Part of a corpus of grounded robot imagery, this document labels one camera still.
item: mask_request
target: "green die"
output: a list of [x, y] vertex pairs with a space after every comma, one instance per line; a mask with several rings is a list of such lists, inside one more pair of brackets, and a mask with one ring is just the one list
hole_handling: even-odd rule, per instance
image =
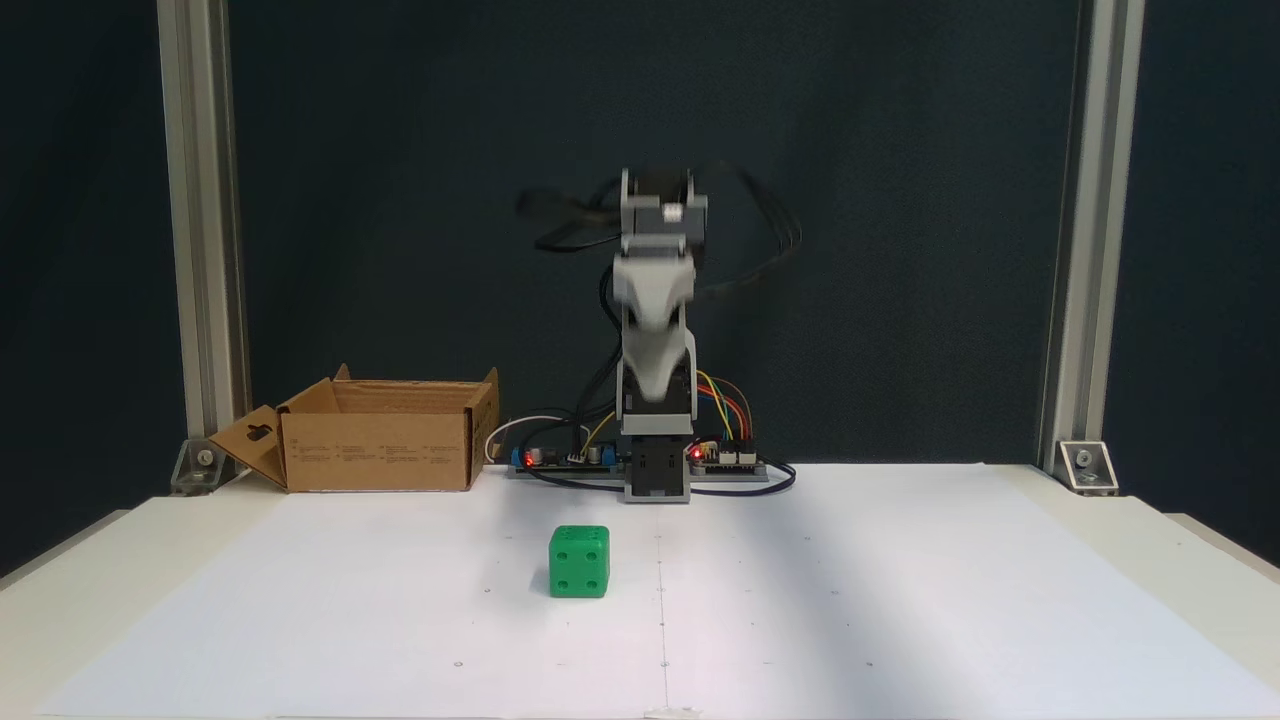
[[552, 597], [604, 597], [609, 585], [609, 529], [561, 525], [547, 548]]

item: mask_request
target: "colored wire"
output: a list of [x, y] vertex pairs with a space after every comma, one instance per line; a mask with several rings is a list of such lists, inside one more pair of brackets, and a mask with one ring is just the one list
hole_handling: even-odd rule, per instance
[[[698, 392], [699, 392], [699, 393], [700, 393], [700, 395], [701, 395], [703, 397], [710, 397], [712, 400], [714, 400], [714, 398], [716, 398], [716, 396], [714, 396], [714, 395], [712, 393], [712, 388], [709, 388], [709, 387], [707, 387], [707, 386], [698, 386]], [[733, 402], [733, 400], [732, 400], [732, 398], [728, 398], [728, 397], [726, 397], [726, 398], [724, 398], [724, 402], [727, 402], [727, 404], [728, 404], [728, 409], [730, 409], [730, 410], [732, 410], [732, 411], [733, 411], [733, 416], [735, 416], [735, 418], [737, 418], [737, 429], [740, 430], [740, 432], [739, 432], [739, 436], [740, 436], [740, 437], [741, 437], [742, 439], [745, 439], [745, 438], [750, 437], [750, 436], [749, 436], [749, 434], [746, 434], [746, 432], [745, 432], [745, 429], [746, 429], [746, 420], [744, 419], [745, 416], [742, 415], [742, 407], [741, 407], [741, 406], [739, 406], [739, 404], [737, 404], [737, 402]]]
[[728, 436], [728, 439], [733, 439], [733, 430], [728, 427], [728, 414], [724, 413], [724, 405], [721, 402], [721, 393], [719, 388], [716, 387], [716, 380], [701, 370], [698, 370], [698, 375], [707, 380], [707, 384], [712, 388], [712, 395], [716, 396], [716, 409], [721, 413], [721, 420], [724, 420], [724, 434]]
[[586, 451], [588, 447], [591, 447], [591, 441], [595, 439], [595, 436], [600, 434], [600, 429], [603, 429], [604, 425], [609, 424], [609, 420], [613, 419], [613, 415], [614, 415], [614, 413], [612, 413], [612, 411], [608, 415], [605, 415], [604, 419], [600, 420], [600, 424], [595, 425], [595, 429], [591, 430], [591, 434], [586, 436], [586, 442], [582, 443], [582, 451], [584, 452]]
[[746, 393], [742, 392], [741, 388], [739, 388], [736, 384], [726, 380], [724, 378], [713, 378], [713, 379], [716, 382], [718, 382], [719, 384], [722, 384], [722, 386], [730, 388], [731, 391], [736, 392], [737, 396], [740, 398], [742, 398], [742, 407], [746, 409], [746, 427], [748, 427], [746, 436], [748, 437], [754, 437], [755, 436], [755, 416], [751, 415], [751, 404], [748, 402]]
[[[600, 281], [596, 283], [596, 295], [599, 296], [600, 309], [604, 310], [604, 315], [609, 319], [609, 324], [613, 325], [613, 329], [617, 333], [617, 342], [613, 346], [613, 352], [608, 359], [605, 359], [604, 364], [600, 365], [595, 374], [591, 375], [586, 387], [582, 388], [582, 395], [577, 398], [577, 413], [573, 416], [573, 420], [576, 420], [577, 424], [581, 424], [586, 419], [586, 404], [595, 397], [595, 393], [600, 391], [600, 387], [604, 386], [605, 380], [613, 375], [617, 370], [618, 361], [622, 359], [622, 320], [618, 319], [617, 313], [614, 313], [613, 307], [609, 305], [608, 288], [611, 279], [613, 279], [613, 263], [605, 265], [604, 272], [600, 273]], [[613, 407], [614, 401], [611, 400], [605, 405], [608, 407]], [[570, 451], [572, 454], [579, 454], [582, 450], [582, 446], [577, 443], [579, 437], [577, 430], [573, 430], [573, 441], [570, 445]]]
[[[524, 413], [521, 413], [518, 415], [511, 415], [509, 419], [515, 420], [516, 418], [529, 418], [530, 415], [536, 415], [536, 414], [540, 414], [540, 413], [559, 413], [558, 416], [563, 416], [563, 418], [568, 418], [568, 416], [573, 415], [573, 411], [568, 410], [566, 407], [559, 407], [559, 406], [556, 406], [556, 405], [543, 405], [541, 407], [530, 407], [530, 409], [525, 410]], [[498, 443], [498, 447], [500, 448], [502, 446], [507, 445], [507, 436], [511, 434], [511, 427], [513, 427], [513, 425], [511, 425], [511, 424], [507, 425], [507, 432], [504, 432], [500, 438], [493, 438], [493, 436], [489, 436], [493, 439], [490, 439], [489, 442], [486, 442], [485, 447], [488, 448], [488, 447], [492, 447], [494, 443]], [[586, 425], [582, 425], [582, 432], [589, 433], [589, 432], [591, 432], [591, 428], [589, 428]]]
[[[582, 419], [586, 420], [586, 421], [594, 423], [595, 420], [603, 418], [605, 414], [612, 413], [613, 411], [613, 405], [614, 405], [614, 402], [611, 400], [611, 401], [608, 401], [605, 404], [596, 405], [595, 407], [588, 407], [582, 413]], [[566, 416], [572, 416], [573, 415], [573, 411], [571, 411], [571, 410], [566, 410], [563, 407], [554, 407], [554, 406], [534, 407], [531, 410], [526, 410], [526, 413], [538, 413], [538, 411], [543, 411], [543, 413], [547, 413], [547, 411], [562, 413]], [[504, 447], [507, 445], [507, 437], [511, 434], [511, 428], [518, 425], [520, 423], [524, 423], [526, 420], [539, 420], [540, 419], [540, 420], [563, 420], [563, 424], [568, 424], [570, 420], [566, 416], [559, 416], [559, 415], [538, 415], [538, 416], [534, 416], [534, 415], [521, 415], [520, 418], [511, 419], [508, 423], [506, 423], [503, 425], [499, 425], [497, 429], [494, 429], [494, 432], [490, 433], [489, 437], [485, 439], [485, 459], [488, 461], [490, 461], [490, 462], [497, 462], [497, 459], [493, 457], [489, 454], [490, 448], [494, 445], [494, 436], [497, 433], [503, 433], [502, 438], [497, 441], [498, 447], [502, 448], [502, 447]], [[559, 427], [559, 425], [550, 425], [550, 427], [554, 428], [554, 427]], [[579, 424], [577, 428], [581, 429], [581, 432], [584, 432], [584, 433], [590, 433], [591, 432], [590, 425]]]

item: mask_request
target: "metal corner bracket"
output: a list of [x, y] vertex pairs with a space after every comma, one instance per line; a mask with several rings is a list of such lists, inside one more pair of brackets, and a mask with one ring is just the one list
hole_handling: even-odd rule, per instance
[[1115, 468], [1107, 443], [1098, 441], [1064, 441], [1057, 443], [1053, 477], [1076, 495], [1120, 495]]
[[207, 439], [188, 439], [178, 451], [178, 462], [169, 478], [172, 495], [209, 495], [237, 475], [230, 455]]

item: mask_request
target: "dark blue backdrop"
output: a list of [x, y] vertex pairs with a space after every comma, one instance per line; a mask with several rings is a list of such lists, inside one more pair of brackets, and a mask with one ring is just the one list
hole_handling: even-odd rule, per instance
[[[257, 398], [349, 361], [564, 401], [608, 350], [604, 258], [534, 255], [515, 192], [723, 156], [808, 231], [694, 319], [771, 450], [1030, 461], [1075, 6], [627, 8], [233, 3]], [[164, 493], [183, 413], [154, 4], [0, 19], [5, 571]], [[1130, 492], [1271, 557], [1277, 31], [1148, 6], [1106, 418]], [[768, 238], [712, 190], [727, 277]]]

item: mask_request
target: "white cable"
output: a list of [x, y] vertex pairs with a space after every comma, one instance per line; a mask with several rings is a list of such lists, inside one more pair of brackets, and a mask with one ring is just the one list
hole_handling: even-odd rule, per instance
[[[493, 455], [489, 455], [489, 448], [493, 447], [493, 438], [498, 437], [498, 433], [500, 433], [502, 430], [506, 430], [507, 428], [509, 428], [512, 425], [518, 425], [521, 423], [526, 423], [529, 420], [563, 420], [563, 419], [564, 418], [559, 418], [557, 415], [530, 415], [527, 418], [516, 418], [515, 420], [511, 420], [507, 424], [498, 425], [498, 429], [495, 429], [494, 432], [489, 433], [489, 437], [484, 438], [484, 457], [485, 457], [485, 460], [488, 460], [489, 462], [494, 462], [495, 461], [494, 457], [493, 457]], [[591, 432], [591, 428], [588, 428], [586, 425], [579, 425], [579, 427], [582, 428], [584, 430], [586, 430], [588, 433]]]

